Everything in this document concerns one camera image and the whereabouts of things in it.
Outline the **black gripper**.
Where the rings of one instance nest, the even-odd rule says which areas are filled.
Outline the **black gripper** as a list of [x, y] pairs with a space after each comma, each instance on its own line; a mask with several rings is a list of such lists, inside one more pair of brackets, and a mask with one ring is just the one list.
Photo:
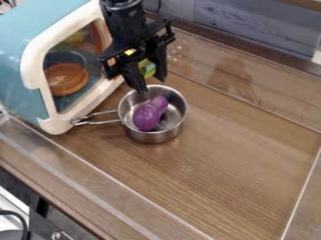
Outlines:
[[174, 42], [172, 20], [147, 21], [142, 0], [99, 0], [111, 45], [99, 55], [106, 77], [123, 75], [129, 86], [139, 93], [149, 91], [138, 62], [156, 64], [154, 77], [168, 78], [168, 45]]

